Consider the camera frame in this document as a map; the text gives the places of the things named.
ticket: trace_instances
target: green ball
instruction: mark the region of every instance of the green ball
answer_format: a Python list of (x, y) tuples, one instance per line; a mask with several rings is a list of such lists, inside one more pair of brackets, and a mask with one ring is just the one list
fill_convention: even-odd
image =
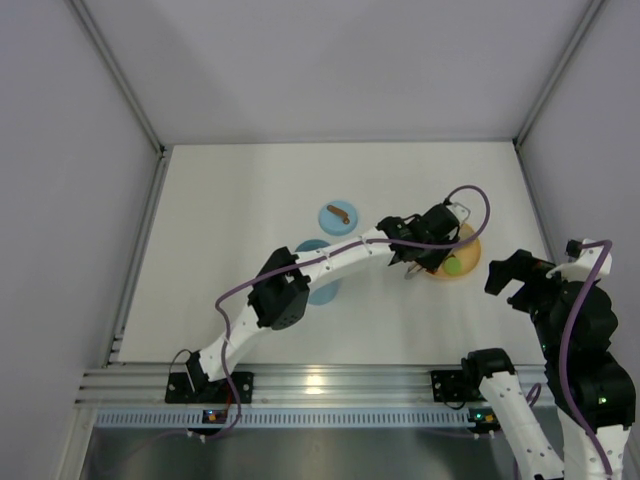
[(456, 257), (449, 257), (444, 261), (442, 268), (447, 275), (460, 275), (462, 272), (462, 262)]

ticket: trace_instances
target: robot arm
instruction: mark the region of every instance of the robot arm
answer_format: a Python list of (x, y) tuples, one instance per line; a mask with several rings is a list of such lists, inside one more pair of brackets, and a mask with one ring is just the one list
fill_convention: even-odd
[[(624, 446), (635, 421), (633, 382), (607, 351), (618, 320), (611, 310), (609, 296), (598, 286), (591, 287), (582, 304), (567, 354), (569, 386), (580, 418), (570, 408), (561, 386), (560, 345), (565, 324), (601, 251), (602, 247), (583, 249), (580, 242), (572, 240), (567, 253), (575, 261), (556, 267), (518, 250), (507, 260), (491, 262), (485, 286), (487, 293), (497, 295), (513, 279), (524, 283), (507, 302), (515, 310), (528, 313), (536, 329), (546, 359), (548, 385), (562, 425), (564, 475), (568, 479), (620, 479)], [(598, 278), (606, 276), (610, 268), (611, 257), (607, 255)], [(499, 408), (502, 399), (497, 400), (497, 403), (490, 400), (493, 408), (496, 405)], [(581, 426), (585, 422), (610, 464), (613, 474), (609, 477), (594, 441)], [(509, 439), (514, 452), (519, 441)]]
[(462, 369), (498, 417), (522, 478), (563, 478), (564, 464), (533, 415), (506, 352), (500, 348), (472, 352), (462, 360)]
[[(258, 274), (269, 278), (255, 283), (247, 304), (231, 322), (229, 339), (221, 335), (187, 361), (192, 393), (197, 396), (197, 392), (209, 387), (208, 383), (225, 378), (220, 354), (225, 342), (228, 342), (226, 364), (233, 371), (262, 337), (297, 323), (314, 290), (364, 269), (398, 262), (416, 262), (427, 270), (437, 270), (451, 251), (447, 246), (459, 241), (458, 232), (469, 215), (465, 206), (444, 202), (424, 215), (413, 215), (410, 220), (386, 217), (363, 235), (316, 251), (292, 254), (286, 247), (276, 250)], [(392, 244), (391, 240), (443, 248), (424, 250)], [(283, 273), (271, 276), (276, 270)]]
[[(298, 284), (300, 285), (300, 290), (296, 290), (296, 293), (300, 293), (299, 297), (293, 302), (287, 302), (288, 309), (281, 311), (281, 309), (276, 308), (275, 313), (267, 314), (265, 304), (273, 298), (272, 289), (269, 289), (268, 285), (264, 285), (261, 288), (258, 284), (258, 288), (249, 294), (249, 303), (242, 308), (240, 315), (232, 322), (226, 355), (229, 371), (235, 369), (242, 357), (251, 351), (261, 338), (274, 331), (291, 327), (300, 320), (304, 314), (308, 296), (318, 288), (366, 268), (389, 265), (394, 252), (389, 244), (368, 243), (368, 240), (376, 238), (384, 239), (388, 237), (384, 232), (373, 228), (355, 239), (346, 240), (313, 252), (299, 252), (294, 256), (288, 253), (288, 250), (286, 252), (282, 251), (282, 249), (276, 251), (274, 255), (290, 256), (292, 260), (293, 257), (297, 257), (293, 260), (296, 264), (308, 263), (319, 256), (324, 257), (324, 259), (319, 263), (301, 267), (295, 275), (290, 277), (293, 280), (291, 284), (295, 284), (295, 288), (297, 288)], [(333, 252), (340, 251), (354, 242), (358, 242), (360, 245), (350, 248), (340, 255), (331, 256)], [(266, 270), (263, 268), (260, 273), (269, 270), (271, 270), (271, 265), (268, 265)], [(210, 382), (225, 377), (222, 370), (220, 350), (226, 341), (225, 336), (221, 335), (215, 342), (200, 351), (200, 367), (206, 373)]]

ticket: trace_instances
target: orange plate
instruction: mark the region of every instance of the orange plate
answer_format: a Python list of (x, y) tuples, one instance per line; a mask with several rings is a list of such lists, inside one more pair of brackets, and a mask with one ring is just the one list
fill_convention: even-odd
[[(468, 224), (464, 224), (460, 229), (460, 240), (465, 240), (469, 238), (475, 230), (471, 228)], [(443, 278), (447, 280), (464, 277), (466, 274), (471, 272), (476, 265), (480, 262), (480, 256), (482, 255), (482, 247), (480, 246), (480, 239), (476, 238), (469, 245), (465, 245), (461, 248), (456, 248), (451, 252), (454, 257), (456, 257), (462, 263), (462, 270), (458, 275), (449, 275), (445, 273), (444, 269), (440, 267), (436, 273), (427, 274), (431, 277)]]

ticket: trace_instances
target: metal floor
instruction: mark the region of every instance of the metal floor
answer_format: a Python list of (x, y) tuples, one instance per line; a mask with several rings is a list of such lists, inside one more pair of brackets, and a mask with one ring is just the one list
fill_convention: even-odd
[[(536, 414), (562, 455), (555, 409), (537, 409)], [(513, 456), (502, 435), (473, 440), (446, 436), (452, 430), (411, 428), (247, 429), (204, 445), (179, 434), (161, 438), (123, 462), (162, 432), (96, 428), (82, 480), (513, 478)]]

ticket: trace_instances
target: gray wall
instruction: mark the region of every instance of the gray wall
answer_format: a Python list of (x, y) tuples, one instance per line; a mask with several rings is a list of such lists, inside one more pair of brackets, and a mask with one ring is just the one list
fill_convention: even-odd
[(620, 327), (613, 351), (640, 388), (640, 2), (609, 2), (526, 141), (526, 169), (553, 250), (610, 238), (605, 287)]
[(167, 144), (511, 139), (587, 0), (87, 0)]
[(154, 154), (62, 0), (0, 15), (0, 465), (49, 478)]

